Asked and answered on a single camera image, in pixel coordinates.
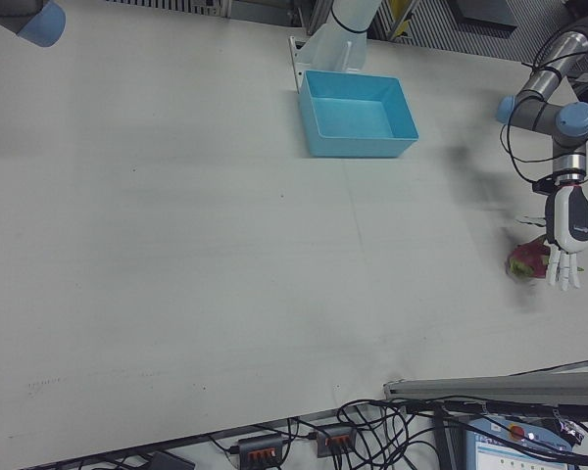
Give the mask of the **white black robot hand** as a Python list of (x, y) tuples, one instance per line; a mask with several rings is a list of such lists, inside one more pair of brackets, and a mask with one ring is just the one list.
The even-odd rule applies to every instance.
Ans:
[(517, 216), (515, 221), (545, 229), (548, 284), (559, 285), (562, 291), (579, 289), (577, 258), (588, 249), (588, 198), (582, 185), (557, 187), (546, 199), (543, 216)]

